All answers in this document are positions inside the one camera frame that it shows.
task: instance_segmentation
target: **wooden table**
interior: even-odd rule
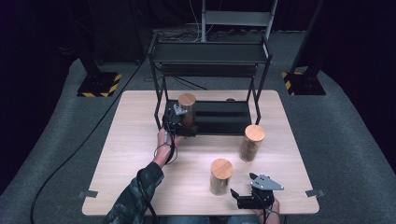
[[[185,92],[194,94],[197,100],[215,101],[228,98],[246,100],[248,93],[168,93],[171,99],[177,99]],[[123,93],[90,186],[90,190],[98,191],[98,194],[96,198],[85,199],[82,207],[85,215],[106,215],[137,171],[151,162],[157,145],[158,129],[153,116],[156,103],[155,91]],[[254,121],[253,102],[249,102],[249,106]],[[231,193],[216,196],[210,191],[210,165],[219,158],[233,164],[230,188],[241,196],[251,191],[249,173],[268,175],[285,188],[274,191],[280,202],[280,213],[314,214],[319,210],[317,199],[305,195],[312,186],[277,92],[263,91],[260,108],[260,125],[265,129],[266,136],[253,162],[244,162],[239,158],[242,136],[198,135],[181,142],[177,160],[163,168],[165,179],[152,200],[157,215],[250,214],[250,210],[237,208]]]

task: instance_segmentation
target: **person's arm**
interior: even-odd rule
[[[151,201],[154,196],[155,189],[163,180],[162,168],[170,155],[171,145],[170,137],[166,144],[163,143],[164,130],[158,132],[158,149],[152,162],[142,170],[141,181],[143,189]],[[175,144],[180,142],[181,136],[175,138]],[[146,201],[139,189],[139,184],[134,178],[131,184],[121,193],[119,198],[114,203],[111,210],[108,212],[103,223],[134,223],[140,224],[143,222],[144,215],[148,207]]]
[[[265,213],[262,210],[253,209],[254,214],[259,218],[261,224],[280,224],[279,216],[279,201],[275,199],[272,209],[265,209]]]

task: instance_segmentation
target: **camouflage sleeve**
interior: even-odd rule
[[[141,173],[143,188],[151,201],[155,189],[163,180],[163,170],[160,166],[151,162]],[[122,192],[116,200],[111,210],[108,212],[103,223],[143,223],[144,215],[148,209],[145,199],[139,189],[136,178]]]

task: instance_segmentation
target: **person's hand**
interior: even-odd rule
[[[171,154],[171,136],[168,134],[166,143],[164,142],[165,129],[161,128],[157,133],[157,154],[152,161],[156,162],[161,168],[165,166],[166,160]],[[178,146],[180,141],[184,139],[184,136],[175,136],[175,147]]]
[[[274,198],[274,199],[275,199],[275,201],[274,201],[272,209],[271,209],[272,212],[270,212],[270,214],[268,215],[268,218],[265,223],[264,223],[264,216],[267,216],[267,214],[265,214],[262,211],[262,209],[252,209],[254,214],[256,214],[256,216],[259,218],[259,221],[261,224],[279,224],[280,223],[279,201],[276,198]]]

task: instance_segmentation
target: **gray carpet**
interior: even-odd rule
[[[303,38],[304,33],[271,34],[269,43],[274,59],[264,88],[278,91],[311,183],[314,189],[323,189],[327,195],[318,199],[317,214],[288,216],[288,223],[395,223],[395,174],[341,88],[320,73],[318,79],[327,95],[287,94],[280,74],[290,69]],[[217,41],[257,39],[257,33],[249,33],[219,37]],[[108,98],[77,97],[85,70],[80,61],[73,63],[46,130],[0,197],[1,224],[29,223],[31,203],[40,186],[76,152],[123,87],[125,90],[154,89],[153,83],[147,80],[151,76],[148,61],[140,67],[132,63],[107,63],[100,69],[122,74],[116,93]],[[189,80],[210,90],[248,87],[232,79]],[[168,87],[187,89],[172,79]],[[117,103],[111,106],[83,147],[44,187],[36,202],[35,223],[101,223],[102,217],[86,217],[81,213],[83,199],[78,193],[87,190],[91,183]]]

